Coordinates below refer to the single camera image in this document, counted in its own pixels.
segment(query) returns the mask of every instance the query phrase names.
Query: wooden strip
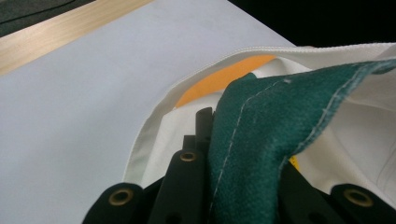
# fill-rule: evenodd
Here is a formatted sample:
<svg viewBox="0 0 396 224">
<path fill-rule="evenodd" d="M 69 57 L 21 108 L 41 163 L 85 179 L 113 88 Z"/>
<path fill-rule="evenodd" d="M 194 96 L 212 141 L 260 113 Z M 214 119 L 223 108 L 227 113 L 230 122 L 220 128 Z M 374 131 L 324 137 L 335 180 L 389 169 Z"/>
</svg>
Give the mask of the wooden strip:
<svg viewBox="0 0 396 224">
<path fill-rule="evenodd" d="M 96 0 L 0 38 L 0 76 L 29 63 L 152 0 Z"/>
</svg>

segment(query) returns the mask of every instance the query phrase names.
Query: green felt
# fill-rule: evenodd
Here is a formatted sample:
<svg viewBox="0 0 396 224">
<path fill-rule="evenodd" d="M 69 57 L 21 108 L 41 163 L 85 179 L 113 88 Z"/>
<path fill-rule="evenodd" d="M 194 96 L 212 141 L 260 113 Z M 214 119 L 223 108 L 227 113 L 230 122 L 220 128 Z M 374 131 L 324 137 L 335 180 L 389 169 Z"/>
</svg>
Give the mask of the green felt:
<svg viewBox="0 0 396 224">
<path fill-rule="evenodd" d="M 236 80 L 221 97 L 209 151 L 209 223 L 274 223 L 278 178 L 361 81 L 396 60 Z"/>
</svg>

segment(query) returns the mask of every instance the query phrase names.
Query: yellow fabric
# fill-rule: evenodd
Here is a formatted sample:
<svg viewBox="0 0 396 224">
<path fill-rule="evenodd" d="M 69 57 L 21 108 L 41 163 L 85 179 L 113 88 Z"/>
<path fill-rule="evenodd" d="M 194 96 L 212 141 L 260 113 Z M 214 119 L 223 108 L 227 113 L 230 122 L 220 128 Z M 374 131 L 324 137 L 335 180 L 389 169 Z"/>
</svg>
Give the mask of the yellow fabric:
<svg viewBox="0 0 396 224">
<path fill-rule="evenodd" d="M 274 58 L 275 56 L 273 55 L 258 55 L 246 58 L 241 62 L 223 68 L 220 71 L 202 79 L 187 90 L 177 102 L 176 107 L 183 106 L 212 92 L 223 90 L 228 86 L 228 84 L 230 84 L 230 82 L 246 75 L 256 68 L 259 68 Z"/>
</svg>

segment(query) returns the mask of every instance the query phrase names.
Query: seam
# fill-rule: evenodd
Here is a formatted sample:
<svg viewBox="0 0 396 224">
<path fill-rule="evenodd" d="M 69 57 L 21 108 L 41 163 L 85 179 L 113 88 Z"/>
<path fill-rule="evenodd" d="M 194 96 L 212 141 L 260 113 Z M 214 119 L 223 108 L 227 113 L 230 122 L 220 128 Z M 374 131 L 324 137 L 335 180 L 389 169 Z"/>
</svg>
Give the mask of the seam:
<svg viewBox="0 0 396 224">
<path fill-rule="evenodd" d="M 297 148 L 295 148 L 292 152 L 291 155 L 296 154 L 297 152 L 299 152 L 303 147 L 306 146 L 306 144 L 312 140 L 312 138 L 314 136 L 316 136 L 316 134 L 319 131 L 320 126 L 322 125 L 322 123 L 324 122 L 324 120 L 327 118 L 327 115 L 329 114 L 329 110 L 332 107 L 332 105 L 334 104 L 335 100 L 338 99 L 340 97 L 340 95 L 338 95 L 340 93 L 341 90 L 347 88 L 349 86 L 349 84 L 353 81 L 355 81 L 355 79 L 359 76 L 359 74 L 361 73 L 361 70 L 365 69 L 368 65 L 362 66 L 361 68 L 359 68 L 355 74 L 352 76 L 352 78 L 350 78 L 349 80 L 347 80 L 344 85 L 342 85 L 340 88 L 338 88 L 334 94 L 332 95 L 332 98 L 330 99 L 329 103 L 327 104 L 326 108 L 323 109 L 323 113 L 317 123 L 317 125 L 311 130 L 311 133 L 305 138 L 305 140 L 303 142 L 300 142 L 297 145 Z"/>
<path fill-rule="evenodd" d="M 237 120 L 237 122 L 236 122 L 235 128 L 233 129 L 233 135 L 232 135 L 231 140 L 230 140 L 230 145 L 228 146 L 227 154 L 226 154 L 226 156 L 225 156 L 225 158 L 224 158 L 224 161 L 223 161 L 223 164 L 222 164 L 222 167 L 221 167 L 221 170 L 220 170 L 220 174 L 219 174 L 219 177 L 218 177 L 218 181 L 217 181 L 216 186 L 215 186 L 215 191 L 214 191 L 214 193 L 213 193 L 212 201 L 211 201 L 211 203 L 210 203 L 210 205 L 209 205 L 209 217 L 210 217 L 210 214 L 211 214 L 211 212 L 212 212 L 213 203 L 214 203 L 214 201 L 215 201 L 215 197 L 216 197 L 217 192 L 218 192 L 218 189 L 219 189 L 219 183 L 220 183 L 220 181 L 221 181 L 222 175 L 223 175 L 223 173 L 224 173 L 225 166 L 227 165 L 228 158 L 230 157 L 231 150 L 232 150 L 232 148 L 233 148 L 233 138 L 235 137 L 236 130 L 237 130 L 238 127 L 239 127 L 239 123 L 240 123 L 240 121 L 241 121 L 242 114 L 243 114 L 243 110 L 244 110 L 245 106 L 248 104 L 248 102 L 249 102 L 250 100 L 254 99 L 255 97 L 259 96 L 260 94 L 264 93 L 265 91 L 271 89 L 272 87 L 274 87 L 274 86 L 275 86 L 277 83 L 279 83 L 279 82 L 284 82 L 284 80 L 283 80 L 283 79 L 282 79 L 282 80 L 279 80 L 279 81 L 275 82 L 274 84 L 272 84 L 271 86 L 265 88 L 264 90 L 259 91 L 259 92 L 256 93 L 255 95 L 250 96 L 250 97 L 242 104 L 241 109 L 240 109 L 240 111 L 239 111 L 238 120 Z"/>
</svg>

